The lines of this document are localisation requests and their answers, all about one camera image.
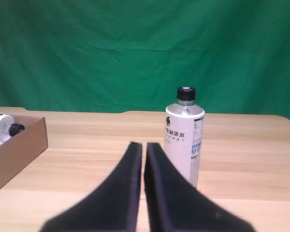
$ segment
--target wooden table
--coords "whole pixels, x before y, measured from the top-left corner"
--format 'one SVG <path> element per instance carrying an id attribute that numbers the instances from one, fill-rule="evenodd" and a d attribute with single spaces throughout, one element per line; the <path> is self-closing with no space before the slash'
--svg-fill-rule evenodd
<path id="1" fill-rule="evenodd" d="M 130 141 L 163 144 L 164 112 L 35 112 L 49 148 L 0 190 L 0 232 L 34 232 L 77 203 L 112 171 Z M 198 189 L 260 232 L 290 232 L 290 121 L 206 114 Z M 149 231 L 142 191 L 138 231 Z"/>

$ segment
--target bottle cap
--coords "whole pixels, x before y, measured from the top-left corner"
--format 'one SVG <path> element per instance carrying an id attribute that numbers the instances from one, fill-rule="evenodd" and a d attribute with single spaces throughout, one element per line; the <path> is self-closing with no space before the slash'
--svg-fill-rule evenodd
<path id="1" fill-rule="evenodd" d="M 11 137 L 17 135 L 18 133 L 22 132 L 25 129 L 24 125 L 18 124 L 18 123 L 13 123 L 10 126 L 9 129 L 9 134 Z"/>
<path id="2" fill-rule="evenodd" d="M 191 86 L 181 86 L 177 89 L 177 99 L 183 101 L 195 100 L 195 88 Z"/>

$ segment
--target green backdrop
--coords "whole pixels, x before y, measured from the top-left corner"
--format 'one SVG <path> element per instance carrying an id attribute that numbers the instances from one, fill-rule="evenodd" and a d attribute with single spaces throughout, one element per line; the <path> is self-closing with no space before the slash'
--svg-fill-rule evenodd
<path id="1" fill-rule="evenodd" d="M 290 0 L 0 0 L 0 106 L 290 119 Z"/>

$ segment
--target bottle label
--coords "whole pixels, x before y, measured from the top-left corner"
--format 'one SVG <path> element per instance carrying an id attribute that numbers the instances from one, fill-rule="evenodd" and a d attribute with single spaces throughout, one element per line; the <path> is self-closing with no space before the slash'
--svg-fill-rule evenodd
<path id="1" fill-rule="evenodd" d="M 204 112 L 196 116 L 167 111 L 164 151 L 181 175 L 197 186 L 203 134 Z"/>

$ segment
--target brown cardboard box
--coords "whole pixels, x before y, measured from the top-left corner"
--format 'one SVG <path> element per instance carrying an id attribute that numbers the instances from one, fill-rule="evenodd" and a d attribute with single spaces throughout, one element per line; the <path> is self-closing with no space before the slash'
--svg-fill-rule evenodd
<path id="1" fill-rule="evenodd" d="M 48 148 L 44 117 L 11 116 L 25 130 L 0 146 L 0 188 Z"/>

